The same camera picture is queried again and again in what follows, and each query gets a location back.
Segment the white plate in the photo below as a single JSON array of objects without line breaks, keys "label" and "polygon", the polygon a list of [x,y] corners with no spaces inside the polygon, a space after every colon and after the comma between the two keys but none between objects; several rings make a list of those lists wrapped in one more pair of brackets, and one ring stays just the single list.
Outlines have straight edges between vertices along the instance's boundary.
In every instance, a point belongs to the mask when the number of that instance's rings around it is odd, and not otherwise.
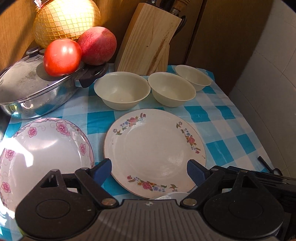
[{"label": "white plate", "polygon": [[78,126],[61,118],[27,123],[1,142],[1,201],[15,212],[51,169],[68,174],[81,167],[94,167],[94,154]]},{"label": "white plate", "polygon": [[117,119],[106,134],[103,153],[112,162],[113,178],[147,199],[191,191],[196,185],[187,174],[187,162],[206,165],[198,132],[180,117],[153,108]]}]

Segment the large cream bowl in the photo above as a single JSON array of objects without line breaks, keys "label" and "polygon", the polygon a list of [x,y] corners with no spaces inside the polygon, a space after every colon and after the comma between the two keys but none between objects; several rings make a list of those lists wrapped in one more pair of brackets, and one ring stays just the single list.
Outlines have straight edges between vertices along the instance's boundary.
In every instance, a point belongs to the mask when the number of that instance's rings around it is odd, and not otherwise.
[{"label": "large cream bowl", "polygon": [[146,79],[137,74],[112,72],[95,81],[94,91],[108,107],[128,110],[145,99],[151,87]]}]

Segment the black spoon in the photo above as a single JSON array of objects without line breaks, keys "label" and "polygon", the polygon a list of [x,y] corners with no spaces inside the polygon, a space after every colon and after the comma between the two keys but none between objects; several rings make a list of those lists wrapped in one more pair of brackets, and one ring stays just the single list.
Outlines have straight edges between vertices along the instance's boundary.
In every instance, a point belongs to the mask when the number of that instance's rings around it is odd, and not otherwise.
[{"label": "black spoon", "polygon": [[269,173],[271,174],[274,174],[274,175],[278,175],[278,176],[282,176],[282,172],[279,168],[274,168],[272,169],[268,164],[267,162],[262,158],[262,156],[259,156],[258,158],[258,161],[260,163],[262,163],[263,166],[265,166],[265,168],[268,170]]}]

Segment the blue white checkered tablecloth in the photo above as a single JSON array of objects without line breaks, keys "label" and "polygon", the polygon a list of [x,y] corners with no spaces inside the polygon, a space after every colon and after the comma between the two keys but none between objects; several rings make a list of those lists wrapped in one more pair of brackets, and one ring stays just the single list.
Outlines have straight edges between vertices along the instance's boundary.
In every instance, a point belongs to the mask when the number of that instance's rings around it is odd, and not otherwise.
[{"label": "blue white checkered tablecloth", "polygon": [[[207,168],[217,165],[265,171],[257,159],[262,156],[269,161],[265,149],[246,119],[215,82],[198,91],[193,100],[177,108],[162,106],[149,95],[126,113],[146,108],[164,110],[188,122],[203,141]],[[89,87],[79,90],[64,105],[48,113],[47,117],[63,118],[81,128],[98,162],[103,158],[107,131],[124,114],[124,111],[108,108]]]}]

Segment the small far cream bowl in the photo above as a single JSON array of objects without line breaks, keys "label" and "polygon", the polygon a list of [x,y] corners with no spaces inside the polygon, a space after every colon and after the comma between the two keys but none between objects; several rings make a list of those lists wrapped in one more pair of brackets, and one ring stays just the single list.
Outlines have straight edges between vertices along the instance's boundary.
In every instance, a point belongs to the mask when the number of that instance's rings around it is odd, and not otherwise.
[{"label": "small far cream bowl", "polygon": [[196,89],[196,92],[201,91],[207,86],[210,86],[212,79],[202,71],[187,65],[177,65],[175,72],[180,77],[189,81]]}]

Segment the steel pan with lid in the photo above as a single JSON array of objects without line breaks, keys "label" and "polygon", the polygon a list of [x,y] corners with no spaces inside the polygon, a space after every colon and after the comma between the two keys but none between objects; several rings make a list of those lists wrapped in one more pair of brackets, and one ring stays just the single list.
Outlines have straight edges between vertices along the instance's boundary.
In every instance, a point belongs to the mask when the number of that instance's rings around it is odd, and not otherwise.
[{"label": "steel pan with lid", "polygon": [[71,75],[53,77],[44,69],[43,49],[34,47],[26,54],[1,72],[1,109],[22,120],[52,112],[108,70],[108,63],[92,66],[81,62]]}]

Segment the red tomato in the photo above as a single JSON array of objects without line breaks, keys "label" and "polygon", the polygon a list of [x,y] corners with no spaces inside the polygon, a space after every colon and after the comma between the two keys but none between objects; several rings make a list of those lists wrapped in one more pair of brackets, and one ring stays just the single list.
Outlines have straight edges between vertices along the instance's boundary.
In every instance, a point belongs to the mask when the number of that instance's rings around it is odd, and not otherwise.
[{"label": "red tomato", "polygon": [[81,55],[81,47],[75,41],[68,38],[55,40],[44,52],[44,69],[53,77],[72,74],[80,65]]}]

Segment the red apple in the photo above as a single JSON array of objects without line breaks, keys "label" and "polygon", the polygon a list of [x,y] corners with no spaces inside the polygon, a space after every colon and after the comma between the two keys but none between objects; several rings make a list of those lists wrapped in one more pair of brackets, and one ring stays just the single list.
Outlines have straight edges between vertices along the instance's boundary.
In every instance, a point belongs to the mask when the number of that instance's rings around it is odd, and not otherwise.
[{"label": "red apple", "polygon": [[105,27],[86,30],[78,39],[82,62],[89,65],[102,65],[108,62],[116,51],[115,35]]}]

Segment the wooden knife block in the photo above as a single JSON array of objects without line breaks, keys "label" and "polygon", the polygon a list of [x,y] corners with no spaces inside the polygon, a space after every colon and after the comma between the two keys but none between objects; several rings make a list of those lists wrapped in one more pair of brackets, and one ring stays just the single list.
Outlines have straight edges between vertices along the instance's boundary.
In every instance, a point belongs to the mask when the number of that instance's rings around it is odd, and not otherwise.
[{"label": "wooden knife block", "polygon": [[155,72],[181,18],[148,3],[139,3],[114,63],[115,71]]}]

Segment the black scissors in block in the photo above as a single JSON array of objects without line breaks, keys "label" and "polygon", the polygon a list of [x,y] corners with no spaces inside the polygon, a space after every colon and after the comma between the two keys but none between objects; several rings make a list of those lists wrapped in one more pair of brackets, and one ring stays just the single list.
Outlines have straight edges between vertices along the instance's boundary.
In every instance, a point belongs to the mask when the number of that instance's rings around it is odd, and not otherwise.
[{"label": "black scissors in block", "polygon": [[184,25],[186,24],[187,22],[187,17],[186,16],[182,16],[181,17],[181,22],[179,24],[179,26],[177,27],[175,33],[174,33],[174,37],[182,30],[182,28],[184,27]]}]

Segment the yellow pomelo in net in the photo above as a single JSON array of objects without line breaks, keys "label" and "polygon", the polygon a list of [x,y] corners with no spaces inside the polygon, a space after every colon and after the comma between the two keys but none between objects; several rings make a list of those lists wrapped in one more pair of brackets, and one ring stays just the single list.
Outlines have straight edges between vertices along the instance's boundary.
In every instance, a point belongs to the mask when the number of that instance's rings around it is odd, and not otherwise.
[{"label": "yellow pomelo in net", "polygon": [[33,23],[35,42],[42,48],[58,39],[78,40],[100,23],[100,10],[94,1],[34,1],[37,14]]}]

